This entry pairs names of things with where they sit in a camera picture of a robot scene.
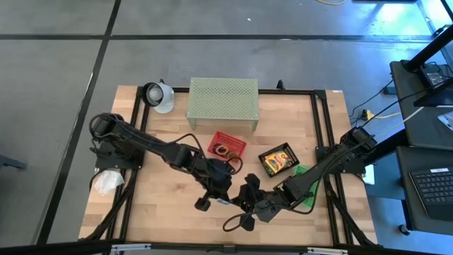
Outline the black aluminium table frame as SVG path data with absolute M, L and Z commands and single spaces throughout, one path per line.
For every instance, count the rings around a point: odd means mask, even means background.
M 145 120 L 146 131 L 161 140 L 181 138 L 189 145 L 198 141 L 207 147 L 216 131 L 222 131 L 247 145 L 242 155 L 243 166 L 232 179 L 230 196 L 237 196 L 248 174 L 260 179 L 264 190 L 271 190 L 291 171 L 270 178 L 260 165 L 258 155 L 287 142 L 302 166 L 315 165 L 315 149 L 338 142 L 350 129 L 341 91 L 319 95 L 301 93 L 261 94 L 259 121 L 256 130 L 246 121 L 200 120 L 192 129 L 187 121 L 188 91 L 175 91 L 175 108 L 168 114 L 146 110 L 134 102 L 135 86 L 119 86 L 112 112 L 137 123 Z M 330 247 L 335 242 L 348 243 L 353 235 L 347 232 L 340 213 L 320 189 L 314 209 L 297 206 L 298 212 L 283 210 L 269 223 L 256 221 L 249 232 L 241 227 L 225 232 L 223 224 L 238 215 L 240 209 L 212 201 L 208 211 L 197 210 L 195 201 L 204 191 L 192 176 L 169 168 L 158 156 L 145 154 L 137 172 L 137 182 L 130 202 L 124 204 L 107 237 L 124 237 L 129 242 L 168 242 L 189 244 L 250 244 L 275 246 Z

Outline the green plastic basket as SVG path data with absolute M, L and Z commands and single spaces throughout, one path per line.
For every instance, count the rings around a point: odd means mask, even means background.
M 296 176 L 296 175 L 300 175 L 300 174 L 304 174 L 308 171 L 309 169 L 306 168 L 305 166 L 302 166 L 302 165 L 299 165 L 296 167 L 296 169 L 294 170 L 294 173 L 293 175 Z M 309 190 L 310 192 L 310 195 L 305 198 L 303 201 L 302 201 L 302 204 L 308 208 L 312 208 L 313 205 L 314 205 L 314 199 L 316 198 L 316 192 L 317 192 L 317 186 L 318 186 L 318 181 L 313 183 L 311 185 L 311 188 Z

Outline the black plastic basket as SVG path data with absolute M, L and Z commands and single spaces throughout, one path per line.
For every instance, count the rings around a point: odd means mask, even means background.
M 265 156 L 268 156 L 269 154 L 272 154 L 272 153 L 277 152 L 277 151 L 286 152 L 289 155 L 290 159 L 292 160 L 292 163 L 287 168 L 283 169 L 283 171 L 281 171 L 280 173 L 271 176 L 268 173 L 268 171 L 266 170 L 266 168 L 265 168 L 265 162 L 264 162 L 265 161 Z M 279 146 L 276 146 L 276 147 L 274 147 L 274 148 L 272 148 L 272 149 L 270 149 L 270 150 L 268 150 L 268 151 L 266 151 L 266 152 L 264 152 L 262 154 L 259 154 L 258 155 L 258 160 L 259 160 L 259 162 L 261 163 L 262 167 L 265 169 L 265 172 L 267 173 L 267 175 L 270 178 L 272 178 L 274 176 L 277 176 L 279 174 L 282 174 L 286 170 L 292 169 L 293 167 L 295 167 L 295 166 L 297 166 L 299 164 L 299 160 L 298 160 L 296 154 L 294 153 L 293 149 L 290 147 L 290 145 L 287 142 L 285 142 L 285 143 L 283 143 L 283 144 L 281 144 Z

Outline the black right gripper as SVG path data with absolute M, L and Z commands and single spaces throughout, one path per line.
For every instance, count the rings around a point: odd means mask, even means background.
M 269 223 L 279 211 L 287 207 L 287 204 L 276 193 L 266 193 L 263 196 L 263 191 L 260 189 L 260 179 L 255 174 L 248 174 L 245 181 L 246 183 L 240 187 L 239 191 L 243 213 L 233 216 L 234 220 L 238 218 L 238 224 L 232 229 L 236 230 L 241 227 L 246 231 L 253 231 L 255 227 L 253 213 L 257 215 L 260 221 Z M 248 203 L 255 203 L 254 209 Z

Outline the white crumpled plastic bag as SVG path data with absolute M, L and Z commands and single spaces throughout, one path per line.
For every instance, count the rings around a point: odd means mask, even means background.
M 105 196 L 124 182 L 124 178 L 119 171 L 104 170 L 95 177 L 94 188 L 102 196 Z

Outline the pale green perforated metal shelf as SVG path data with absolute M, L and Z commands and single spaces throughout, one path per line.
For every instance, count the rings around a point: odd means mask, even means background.
M 192 129 L 198 120 L 247 120 L 252 130 L 259 121 L 256 79 L 193 77 L 186 118 Z

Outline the white desk lamp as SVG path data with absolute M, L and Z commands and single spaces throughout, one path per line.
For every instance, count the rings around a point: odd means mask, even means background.
M 174 90 L 163 81 L 145 84 L 141 97 L 144 104 L 157 113 L 170 113 L 174 108 Z

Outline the black computer keyboard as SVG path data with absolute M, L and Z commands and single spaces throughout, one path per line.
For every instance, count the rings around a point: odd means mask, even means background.
M 412 171 L 409 176 L 426 215 L 453 222 L 453 168 Z

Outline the red plastic basket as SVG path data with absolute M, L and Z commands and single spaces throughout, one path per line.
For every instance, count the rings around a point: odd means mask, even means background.
M 219 157 L 220 159 L 228 160 L 227 156 L 218 155 L 214 151 L 216 144 L 226 145 L 229 148 L 229 152 L 235 152 L 239 155 L 239 158 L 242 157 L 243 152 L 245 151 L 247 143 L 243 140 L 240 140 L 237 137 L 226 134 L 225 132 L 216 131 L 214 137 L 212 138 L 210 145 L 207 149 L 212 155 Z

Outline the black power device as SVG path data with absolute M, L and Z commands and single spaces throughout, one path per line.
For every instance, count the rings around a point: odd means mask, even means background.
M 448 71 L 449 67 L 438 65 L 436 62 L 428 62 L 420 67 L 418 76 L 424 87 L 432 88 L 453 78 L 453 74 L 448 74 Z

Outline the black side desk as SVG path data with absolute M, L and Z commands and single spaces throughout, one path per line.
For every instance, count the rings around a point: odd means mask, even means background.
M 390 70 L 398 99 L 421 91 L 399 103 L 403 119 L 406 119 L 419 109 L 413 102 L 427 91 L 418 75 L 407 72 L 402 62 L 391 62 Z M 424 107 L 418 111 L 404 123 L 408 143 L 414 147 L 453 151 L 453 130 L 438 119 L 439 115 L 450 112 L 453 108 Z
M 404 192 L 402 200 L 409 230 L 453 236 L 453 222 L 430 219 L 422 206 L 409 173 L 428 169 L 453 168 L 453 152 L 417 147 L 397 147 L 396 156 Z

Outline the white paper sheet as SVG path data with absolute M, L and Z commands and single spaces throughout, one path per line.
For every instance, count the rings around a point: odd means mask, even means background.
M 375 177 L 374 177 L 374 165 L 370 164 L 365 167 L 365 173 L 362 175 L 362 180 L 365 184 L 374 185 L 375 184 Z

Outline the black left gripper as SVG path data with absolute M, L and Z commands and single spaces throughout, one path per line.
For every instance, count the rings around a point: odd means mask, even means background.
M 228 190 L 231 187 L 231 175 L 236 173 L 235 168 L 228 162 L 220 159 L 207 160 L 208 186 L 203 197 L 198 198 L 194 206 L 197 210 L 206 212 L 211 206 L 210 198 L 229 199 Z

